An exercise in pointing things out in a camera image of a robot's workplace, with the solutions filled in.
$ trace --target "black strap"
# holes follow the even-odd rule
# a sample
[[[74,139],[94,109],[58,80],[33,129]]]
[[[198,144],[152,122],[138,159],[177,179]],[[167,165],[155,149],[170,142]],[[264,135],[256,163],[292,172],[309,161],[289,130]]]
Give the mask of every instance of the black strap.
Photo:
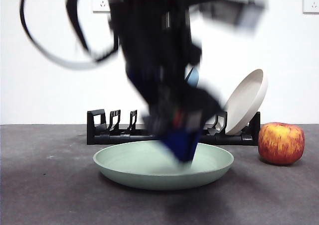
[[[69,68],[69,69],[90,69],[90,68],[96,68],[97,66],[99,66],[98,65],[99,62],[107,59],[111,54],[113,54],[114,52],[116,52],[118,50],[118,47],[119,47],[118,37],[117,37],[116,33],[114,33],[113,49],[110,52],[105,53],[102,57],[93,58],[94,61],[80,62],[79,63],[79,62],[72,62],[72,61],[67,61],[67,60],[61,59],[61,58],[51,54],[50,52],[48,52],[30,34],[30,31],[26,25],[25,17],[24,17],[24,3],[25,3],[25,0],[20,1],[20,20],[21,20],[21,24],[22,24],[22,27],[24,29],[24,32],[26,33],[28,38],[31,40],[33,45],[49,60],[51,60],[51,61],[53,61],[53,62],[55,62],[63,67]],[[68,11],[68,15],[69,15],[69,18],[71,20],[72,26],[73,26],[74,30],[76,31],[76,33],[77,33],[77,35],[82,43],[82,46],[86,49],[86,51],[89,52],[89,49],[88,49],[87,44],[85,42],[81,27],[80,27],[79,22],[78,22],[77,0],[68,0],[67,11]]]

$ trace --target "white bowl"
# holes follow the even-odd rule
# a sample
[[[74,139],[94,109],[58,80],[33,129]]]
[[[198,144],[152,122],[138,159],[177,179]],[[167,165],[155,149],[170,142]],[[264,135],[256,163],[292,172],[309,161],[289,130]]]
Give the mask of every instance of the white bowl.
[[[263,102],[268,87],[268,80],[261,69],[250,73],[234,90],[225,104],[227,112],[226,135],[236,135],[254,117]],[[216,129],[223,126],[219,121]]]

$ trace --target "white wall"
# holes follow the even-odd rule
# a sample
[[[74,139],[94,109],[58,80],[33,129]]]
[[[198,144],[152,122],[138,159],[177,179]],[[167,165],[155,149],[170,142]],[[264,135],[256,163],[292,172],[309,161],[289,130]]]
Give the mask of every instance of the white wall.
[[[65,0],[27,0],[31,33],[47,49],[68,60],[83,61],[64,8]],[[127,81],[122,54],[86,71],[62,68],[44,58],[25,36],[19,0],[1,0],[1,124],[86,123],[86,111],[146,105]],[[80,0],[79,16],[91,47],[97,51],[112,37],[105,14],[93,14],[90,0]],[[319,14],[302,14],[302,0],[268,0],[254,35],[235,33],[194,16],[192,32],[203,47],[200,84],[225,102],[240,81],[257,68],[269,88],[260,108],[262,123],[319,123]]]

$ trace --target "black cable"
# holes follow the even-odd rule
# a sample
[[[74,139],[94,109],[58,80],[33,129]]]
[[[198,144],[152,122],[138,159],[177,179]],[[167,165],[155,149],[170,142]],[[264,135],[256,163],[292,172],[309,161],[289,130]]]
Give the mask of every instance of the black cable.
[[[57,63],[60,66],[69,68],[69,69],[91,69],[91,68],[97,68],[99,65],[98,63],[102,62],[103,60],[107,59],[111,54],[113,54],[114,52],[116,52],[118,50],[119,47],[119,43],[118,43],[118,37],[117,35],[114,33],[114,46],[113,49],[110,52],[105,53],[102,57],[99,58],[93,58],[94,61],[90,61],[90,62],[72,62],[72,61],[67,61],[64,59],[61,59],[53,54],[51,54],[50,52],[48,52],[43,46],[41,46],[34,38],[33,36],[30,34],[30,31],[26,25],[25,22],[25,16],[24,16],[24,4],[25,4],[25,0],[21,0],[20,1],[20,20],[21,20],[21,24],[23,27],[24,32],[26,33],[26,35],[28,36],[28,38],[31,40],[31,42],[33,43],[33,45],[46,57],[48,58],[50,61]],[[74,28],[75,31],[77,32],[77,35],[79,36],[79,34],[82,34],[81,28]],[[85,41],[83,44],[84,37],[81,39],[81,37],[79,36],[82,45],[86,45]]]

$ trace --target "white plate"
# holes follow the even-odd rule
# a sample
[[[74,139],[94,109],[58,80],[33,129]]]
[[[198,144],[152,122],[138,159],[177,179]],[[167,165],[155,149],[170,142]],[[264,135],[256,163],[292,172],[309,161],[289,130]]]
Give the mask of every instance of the white plate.
[[[93,160],[117,183],[148,190],[178,190],[219,179],[234,157],[227,150],[199,143],[192,164],[182,165],[161,142],[139,141],[104,148]]]
[[[261,69],[250,73],[234,90],[225,104],[227,112],[226,135],[239,133],[254,117],[263,102],[268,86],[268,80]],[[219,121],[216,129],[220,130],[223,120]]]

